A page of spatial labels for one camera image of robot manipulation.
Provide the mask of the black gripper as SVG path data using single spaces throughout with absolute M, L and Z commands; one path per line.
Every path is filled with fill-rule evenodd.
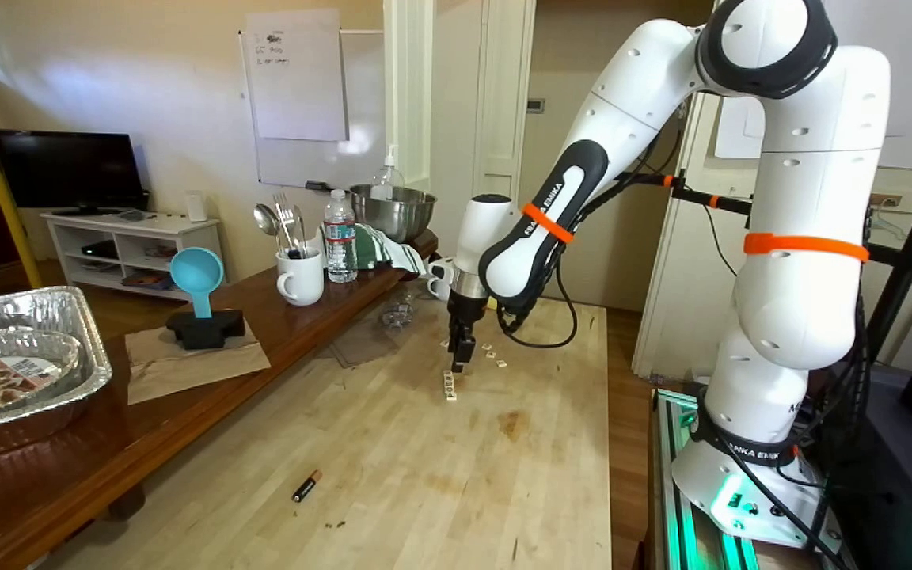
M 464 296 L 460 292 L 445 302 L 451 313 L 451 370 L 460 374 L 476 350 L 473 326 L 484 315 L 484 296 Z

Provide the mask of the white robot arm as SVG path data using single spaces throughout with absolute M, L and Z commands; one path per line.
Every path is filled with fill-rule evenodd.
M 527 206 L 464 206 L 451 350 L 455 365 L 473 359 L 481 313 L 527 320 L 579 221 L 698 93 L 749 96 L 765 127 L 729 332 L 670 482 L 726 532 L 824 544 L 824 492 L 791 448 L 791 427 L 806 378 L 854 343 L 863 209 L 890 115 L 886 58 L 838 41 L 824 0 L 723 0 L 702 25 L 635 25 L 591 83 L 543 191 Z

